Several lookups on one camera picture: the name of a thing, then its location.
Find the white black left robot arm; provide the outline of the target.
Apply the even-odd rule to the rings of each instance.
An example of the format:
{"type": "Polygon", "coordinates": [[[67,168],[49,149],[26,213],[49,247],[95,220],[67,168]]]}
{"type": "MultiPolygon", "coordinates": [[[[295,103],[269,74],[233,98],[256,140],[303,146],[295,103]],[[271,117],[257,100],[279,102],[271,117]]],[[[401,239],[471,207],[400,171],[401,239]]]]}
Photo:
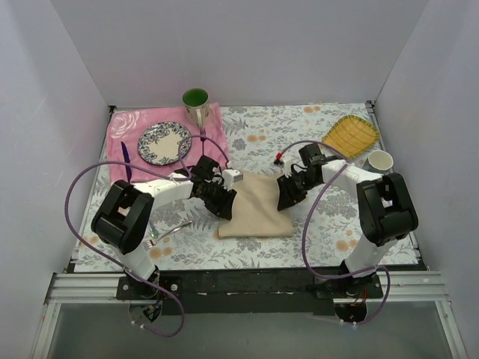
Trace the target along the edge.
{"type": "Polygon", "coordinates": [[[235,169],[222,169],[218,162],[202,156],[197,164],[166,177],[131,184],[115,182],[97,210],[91,230],[117,254],[133,289],[144,299],[153,298],[159,281],[157,266],[149,257],[143,238],[151,212],[178,200],[197,198],[216,217],[231,220],[237,195],[234,183],[243,179],[235,169]]]}

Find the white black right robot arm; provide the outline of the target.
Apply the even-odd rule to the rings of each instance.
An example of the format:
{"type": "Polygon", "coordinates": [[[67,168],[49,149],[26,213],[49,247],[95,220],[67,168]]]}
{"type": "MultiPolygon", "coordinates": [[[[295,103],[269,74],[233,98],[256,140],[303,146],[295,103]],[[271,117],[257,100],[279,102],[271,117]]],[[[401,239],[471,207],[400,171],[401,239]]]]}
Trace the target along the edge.
{"type": "Polygon", "coordinates": [[[323,142],[303,140],[299,155],[302,168],[284,159],[284,151],[274,160],[282,169],[277,179],[278,210],[302,202],[308,192],[320,187],[320,196],[332,186],[357,200],[361,238],[353,252],[341,263],[338,274],[321,274],[310,263],[306,269],[323,281],[339,281],[339,290],[355,297],[366,287],[365,277],[375,274],[382,258],[398,241],[418,227],[418,216],[404,178],[398,173],[378,174],[356,167],[339,150],[328,146],[330,156],[322,153],[323,142]]]}

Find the beige cloth napkin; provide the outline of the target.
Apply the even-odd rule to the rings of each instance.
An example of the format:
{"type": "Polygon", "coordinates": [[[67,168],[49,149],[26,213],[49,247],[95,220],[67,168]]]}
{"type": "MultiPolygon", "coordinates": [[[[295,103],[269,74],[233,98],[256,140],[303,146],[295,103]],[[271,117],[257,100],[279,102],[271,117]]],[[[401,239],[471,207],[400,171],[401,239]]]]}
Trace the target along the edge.
{"type": "Polygon", "coordinates": [[[291,214],[287,209],[277,210],[279,187],[276,177],[245,172],[233,189],[237,195],[232,206],[232,219],[219,222],[219,238],[293,235],[291,214]]]}

